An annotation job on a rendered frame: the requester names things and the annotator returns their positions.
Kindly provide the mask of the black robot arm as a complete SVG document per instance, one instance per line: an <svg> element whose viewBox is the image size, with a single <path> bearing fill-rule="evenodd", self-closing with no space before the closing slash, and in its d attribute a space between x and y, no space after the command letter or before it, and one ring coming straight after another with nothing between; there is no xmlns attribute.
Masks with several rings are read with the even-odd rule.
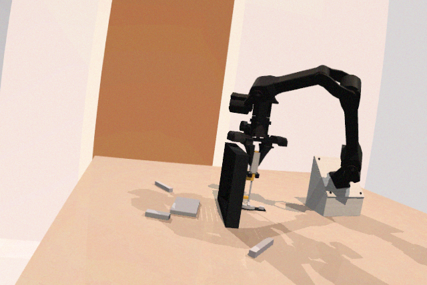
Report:
<svg viewBox="0 0 427 285"><path fill-rule="evenodd" d="M358 140L358 108L362 81L356 75L319 65L278 77L260 76L256 78L248 94L232 92L229 111L248 115L253 110L252 115L270 117L272 104L279 104L276 95L315 85L325 88L338 98L344 110L346 145L341 148L341 167L329 173L336 189L349 188L350 182L360 181L363 156Z"/></svg>

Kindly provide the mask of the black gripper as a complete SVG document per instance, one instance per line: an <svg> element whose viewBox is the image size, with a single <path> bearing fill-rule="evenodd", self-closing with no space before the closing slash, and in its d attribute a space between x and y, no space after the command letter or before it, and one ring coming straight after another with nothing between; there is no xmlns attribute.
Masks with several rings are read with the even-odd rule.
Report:
<svg viewBox="0 0 427 285"><path fill-rule="evenodd" d="M229 131L227 139L234 142L240 142L244 145L247 154L250 156L249 166L252 166L254 159L254 152L256 148L254 141L261 142L261 144L259 144L259 166L268 152L271 149L274 149L272 144L277 144L280 147L287 147L288 140L285 137L268 135L268 127L271 125L271 121L268 117L258 117L253 115L252 118L250 118L250 122L251 126L248 135L240 131Z"/></svg>

